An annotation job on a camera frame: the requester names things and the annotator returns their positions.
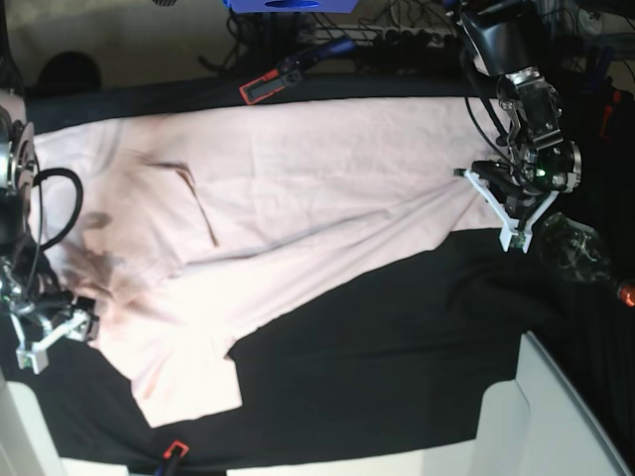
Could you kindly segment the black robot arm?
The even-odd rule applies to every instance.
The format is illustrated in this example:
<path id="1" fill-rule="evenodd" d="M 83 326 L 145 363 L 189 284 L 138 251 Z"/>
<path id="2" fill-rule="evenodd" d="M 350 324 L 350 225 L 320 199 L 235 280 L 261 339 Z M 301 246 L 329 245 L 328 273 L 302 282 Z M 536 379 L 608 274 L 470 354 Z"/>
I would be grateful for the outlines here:
<path id="1" fill-rule="evenodd" d="M 75 203 L 68 222 L 55 237 L 43 240 L 44 225 L 29 226 L 32 191 L 47 179 L 69 179 Z M 90 341 L 98 332 L 94 301 L 61 286 L 45 252 L 59 244 L 75 225 L 83 205 L 83 186 L 65 168 L 42 170 L 35 153 L 34 125 L 22 97 L 1 92 L 1 314 L 39 328 L 44 335 L 64 326 L 62 336 Z"/>

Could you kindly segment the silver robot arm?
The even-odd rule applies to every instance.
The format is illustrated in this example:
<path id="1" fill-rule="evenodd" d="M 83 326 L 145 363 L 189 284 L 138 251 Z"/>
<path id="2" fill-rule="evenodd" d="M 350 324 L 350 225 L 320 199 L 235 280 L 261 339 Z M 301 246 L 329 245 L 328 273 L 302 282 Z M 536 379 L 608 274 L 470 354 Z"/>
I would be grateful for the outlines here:
<path id="1" fill-rule="evenodd" d="M 548 49 L 543 20 L 531 1 L 462 1 L 453 18 L 464 41 L 468 81 L 496 79 L 496 94 L 510 124 L 495 124 L 499 166 L 476 171 L 502 193 L 504 209 L 526 222 L 551 192 L 571 193 L 579 185 L 582 159 L 560 127 L 558 92 L 542 75 Z"/>

